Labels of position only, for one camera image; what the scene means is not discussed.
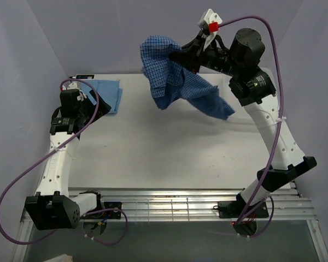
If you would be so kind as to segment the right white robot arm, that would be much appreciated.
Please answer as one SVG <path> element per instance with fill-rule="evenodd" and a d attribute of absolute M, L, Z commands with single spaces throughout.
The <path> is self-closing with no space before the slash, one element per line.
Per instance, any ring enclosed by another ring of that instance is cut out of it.
<path fill-rule="evenodd" d="M 314 157 L 303 153 L 289 131 L 278 103 L 279 93 L 270 76 L 259 67 L 264 51 L 260 34 L 242 28 L 229 48 L 224 46 L 219 35 L 208 41 L 199 33 L 181 50 L 169 55 L 170 60 L 192 73 L 206 67 L 230 76 L 231 92 L 254 121 L 273 158 L 270 167 L 258 171 L 256 180 L 238 193 L 235 201 L 218 207 L 223 218 L 250 216 L 270 193 L 317 164 Z"/>

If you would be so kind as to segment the blue plaid long sleeve shirt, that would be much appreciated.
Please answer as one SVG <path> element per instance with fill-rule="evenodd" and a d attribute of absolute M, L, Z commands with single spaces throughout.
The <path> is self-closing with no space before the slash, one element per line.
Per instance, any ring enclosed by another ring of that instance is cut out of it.
<path fill-rule="evenodd" d="M 183 99 L 207 116 L 227 120 L 235 111 L 220 97 L 218 86 L 169 59 L 171 52 L 179 50 L 174 40 L 160 35 L 151 35 L 140 45 L 142 73 L 149 80 L 156 106 L 165 110 Z"/>

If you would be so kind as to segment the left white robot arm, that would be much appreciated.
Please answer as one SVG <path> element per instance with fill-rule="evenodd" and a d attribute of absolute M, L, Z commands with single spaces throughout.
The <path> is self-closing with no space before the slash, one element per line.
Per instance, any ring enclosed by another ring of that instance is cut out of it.
<path fill-rule="evenodd" d="M 42 180 L 34 196 L 25 200 L 25 209 L 39 230 L 74 229 L 81 216 L 101 217 L 105 205 L 100 193 L 88 190 L 69 195 L 69 174 L 80 131 L 111 107 L 94 91 L 88 95 L 77 88 L 61 91 L 61 105 L 51 117 L 50 151 Z"/>

